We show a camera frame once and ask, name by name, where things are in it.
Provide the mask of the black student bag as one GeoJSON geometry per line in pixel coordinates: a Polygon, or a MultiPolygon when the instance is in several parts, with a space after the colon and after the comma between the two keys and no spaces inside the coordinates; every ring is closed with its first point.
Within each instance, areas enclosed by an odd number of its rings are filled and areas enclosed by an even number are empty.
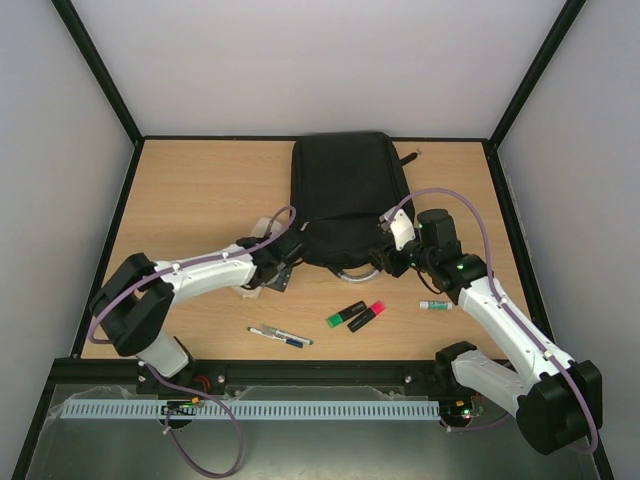
{"type": "Polygon", "coordinates": [[[304,136],[292,150],[290,204],[306,264],[334,274],[371,266],[368,248],[393,237],[379,217],[409,195],[404,167],[418,157],[400,157],[382,132],[304,136]]]}

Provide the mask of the beige pencil case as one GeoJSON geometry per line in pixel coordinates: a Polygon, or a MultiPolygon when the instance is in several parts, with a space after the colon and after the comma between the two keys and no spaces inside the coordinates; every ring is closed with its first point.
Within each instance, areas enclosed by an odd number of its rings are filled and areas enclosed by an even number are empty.
{"type": "MultiPolygon", "coordinates": [[[[278,220],[273,220],[267,217],[261,217],[252,230],[250,231],[251,237],[262,237],[264,235],[269,236],[271,233],[278,232],[282,228],[282,224],[278,220]]],[[[263,286],[258,286],[255,289],[247,289],[244,287],[238,287],[237,293],[243,300],[245,299],[257,299],[262,291],[263,286]]]]}

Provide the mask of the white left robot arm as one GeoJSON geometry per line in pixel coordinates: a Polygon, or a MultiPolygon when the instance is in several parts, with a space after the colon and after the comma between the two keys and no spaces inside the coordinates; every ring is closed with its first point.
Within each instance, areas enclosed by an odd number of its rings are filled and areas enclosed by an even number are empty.
{"type": "Polygon", "coordinates": [[[274,280],[305,252],[295,232],[244,237],[208,255],[174,262],[129,256],[89,303],[94,317],[88,339],[101,328],[105,343],[122,357],[135,356],[165,378],[191,362],[186,348],[163,331],[171,307],[213,290],[255,290],[274,280]]]}

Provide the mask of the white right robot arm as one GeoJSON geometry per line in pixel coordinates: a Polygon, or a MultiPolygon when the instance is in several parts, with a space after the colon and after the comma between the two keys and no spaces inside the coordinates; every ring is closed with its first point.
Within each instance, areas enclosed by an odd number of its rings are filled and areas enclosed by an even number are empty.
{"type": "Polygon", "coordinates": [[[438,384],[450,392],[473,389],[500,406],[541,454],[582,438],[595,449],[603,422],[601,373],[545,336],[509,298],[485,259],[463,252],[452,216],[431,209],[412,220],[393,207],[381,215],[380,227],[389,239],[373,254],[382,269],[395,277],[408,269],[428,275],[510,363],[504,366],[458,342],[436,355],[438,384]]]}

